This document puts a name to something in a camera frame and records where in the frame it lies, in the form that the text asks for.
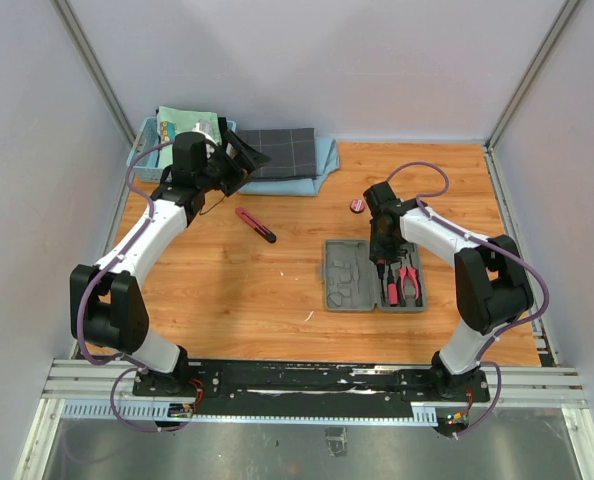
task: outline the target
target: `light blue towel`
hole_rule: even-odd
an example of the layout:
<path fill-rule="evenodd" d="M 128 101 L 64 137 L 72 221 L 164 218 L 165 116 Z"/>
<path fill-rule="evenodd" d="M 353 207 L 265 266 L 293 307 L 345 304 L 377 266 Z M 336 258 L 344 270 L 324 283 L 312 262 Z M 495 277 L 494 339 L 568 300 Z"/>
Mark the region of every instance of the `light blue towel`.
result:
<path fill-rule="evenodd" d="M 279 180 L 276 182 L 248 182 L 239 189 L 245 195 L 284 195 L 314 197 L 319 193 L 324 180 L 339 168 L 337 141 L 330 137 L 315 137 L 315 156 L 317 177 L 298 180 Z"/>

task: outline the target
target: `dark checkered cloth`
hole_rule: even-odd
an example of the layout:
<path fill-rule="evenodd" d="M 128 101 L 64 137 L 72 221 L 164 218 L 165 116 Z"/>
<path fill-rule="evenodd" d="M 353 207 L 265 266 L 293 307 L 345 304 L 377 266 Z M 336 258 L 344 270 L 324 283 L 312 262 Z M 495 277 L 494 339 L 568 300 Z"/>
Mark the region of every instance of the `dark checkered cloth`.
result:
<path fill-rule="evenodd" d="M 271 158 L 271 162 L 254 172 L 254 180 L 290 180 L 315 178 L 315 129 L 243 130 L 237 135 L 255 150 Z"/>

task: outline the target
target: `red pliers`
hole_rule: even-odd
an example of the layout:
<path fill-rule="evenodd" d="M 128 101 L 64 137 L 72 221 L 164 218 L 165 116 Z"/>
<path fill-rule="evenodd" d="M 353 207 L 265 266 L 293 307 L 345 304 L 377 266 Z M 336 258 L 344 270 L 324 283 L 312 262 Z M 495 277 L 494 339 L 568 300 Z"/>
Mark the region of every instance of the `red pliers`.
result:
<path fill-rule="evenodd" d="M 415 288 L 415 306 L 421 307 L 421 297 L 419 296 L 419 282 L 417 281 L 417 269 L 412 266 L 412 263 L 410 262 L 410 258 L 408 257 L 408 255 L 404 256 L 404 259 L 402 261 L 402 267 L 399 269 L 399 278 L 397 279 L 397 283 L 399 284 L 400 307 L 406 306 L 406 278 L 410 279 L 410 282 L 413 284 L 413 287 Z"/>

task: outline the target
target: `blue basket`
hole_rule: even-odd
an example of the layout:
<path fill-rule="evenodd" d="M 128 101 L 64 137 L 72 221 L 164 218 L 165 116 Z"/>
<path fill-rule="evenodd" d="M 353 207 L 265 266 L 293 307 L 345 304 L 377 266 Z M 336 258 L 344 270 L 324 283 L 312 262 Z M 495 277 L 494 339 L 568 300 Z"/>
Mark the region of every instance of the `blue basket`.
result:
<path fill-rule="evenodd" d="M 227 124 L 228 128 L 233 132 L 237 129 L 237 124 L 235 122 L 228 120 Z M 157 117 L 148 117 L 146 120 L 144 120 L 144 123 L 141 124 L 139 135 L 133 144 L 132 150 L 128 154 L 126 165 L 130 165 L 130 163 L 133 161 L 133 158 L 135 158 L 135 155 L 139 155 L 144 150 L 148 150 L 158 143 L 159 133 L 157 132 Z M 133 168 L 133 172 L 135 172 L 137 178 L 139 178 L 142 182 L 159 183 L 163 168 L 159 168 L 157 166 L 158 160 L 159 151 L 156 150 L 137 162 L 137 165 L 135 165 L 135 168 Z"/>

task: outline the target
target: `table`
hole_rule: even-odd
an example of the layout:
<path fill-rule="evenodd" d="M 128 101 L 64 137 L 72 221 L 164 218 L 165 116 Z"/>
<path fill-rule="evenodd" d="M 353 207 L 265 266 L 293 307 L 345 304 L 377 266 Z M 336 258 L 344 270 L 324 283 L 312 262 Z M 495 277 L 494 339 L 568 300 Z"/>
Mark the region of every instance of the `table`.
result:
<path fill-rule="evenodd" d="M 370 214 L 353 214 L 350 201 L 412 160 L 436 163 L 449 175 L 448 193 L 429 201 L 440 215 L 477 232 L 503 233 L 481 147 L 342 143 L 339 151 L 341 169 L 317 197 L 235 194 L 197 217 L 143 286 L 151 328 L 192 357 L 429 363 L 459 320 L 452 269 L 421 249 L 426 312 L 334 313 L 323 301 L 323 242 L 368 239 Z M 136 184 L 148 192 L 156 186 Z M 412 167 L 391 185 L 409 198 L 439 190 L 442 179 L 431 169 Z M 220 192 L 207 195 L 205 208 L 221 197 Z M 240 220 L 236 207 L 264 222 L 277 243 L 267 243 Z M 144 208 L 142 198 L 129 196 L 118 239 Z M 539 365 L 530 326 L 505 334 L 485 358 L 503 365 Z"/>

